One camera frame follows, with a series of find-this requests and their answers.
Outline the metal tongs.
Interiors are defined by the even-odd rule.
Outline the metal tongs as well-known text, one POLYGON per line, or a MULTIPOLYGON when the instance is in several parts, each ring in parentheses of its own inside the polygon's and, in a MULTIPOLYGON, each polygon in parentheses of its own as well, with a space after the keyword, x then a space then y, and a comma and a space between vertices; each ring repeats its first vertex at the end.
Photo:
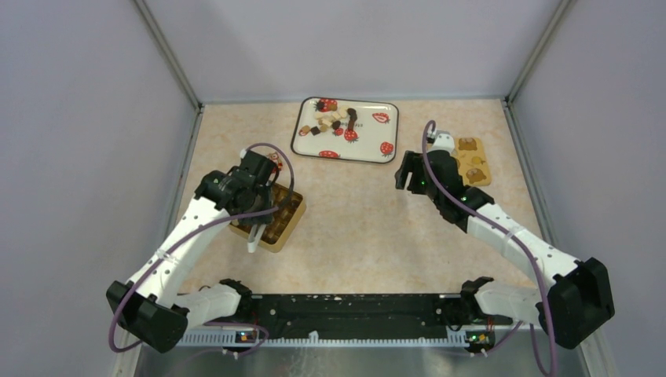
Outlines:
POLYGON ((247 238, 247 251, 249 253, 253 254, 258 249, 265 228, 266 224, 257 224, 251 227, 247 238))

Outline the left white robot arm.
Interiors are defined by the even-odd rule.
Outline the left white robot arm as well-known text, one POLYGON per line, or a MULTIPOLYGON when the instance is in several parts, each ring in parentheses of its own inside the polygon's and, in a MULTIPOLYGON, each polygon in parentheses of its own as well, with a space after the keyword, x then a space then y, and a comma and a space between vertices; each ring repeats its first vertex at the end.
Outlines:
POLYGON ((232 222, 250 225, 249 251, 255 251, 276 205, 271 189, 279 175, 268 157, 246 150, 240 164, 223 173, 206 174, 181 219, 158 250, 126 282, 106 291, 113 312, 109 345, 117 353, 115 329, 122 328, 160 353, 172 350, 185 332, 225 317, 243 324, 251 317, 250 290, 235 280, 222 280, 191 294, 179 290, 203 252, 232 222))

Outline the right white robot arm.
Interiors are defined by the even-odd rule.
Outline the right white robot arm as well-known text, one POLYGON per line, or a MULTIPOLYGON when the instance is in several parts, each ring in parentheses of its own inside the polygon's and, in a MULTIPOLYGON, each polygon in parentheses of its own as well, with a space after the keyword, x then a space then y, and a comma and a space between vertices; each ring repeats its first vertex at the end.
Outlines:
POLYGON ((439 215, 468 236, 486 243, 521 270, 533 289, 489 277, 463 285, 460 312, 480 324, 490 315, 539 326, 555 345, 576 348, 615 314, 606 266, 580 260, 542 240, 516 222, 483 190, 466 185, 452 156, 454 141, 430 131, 422 152, 406 151, 395 186, 427 196, 439 215))

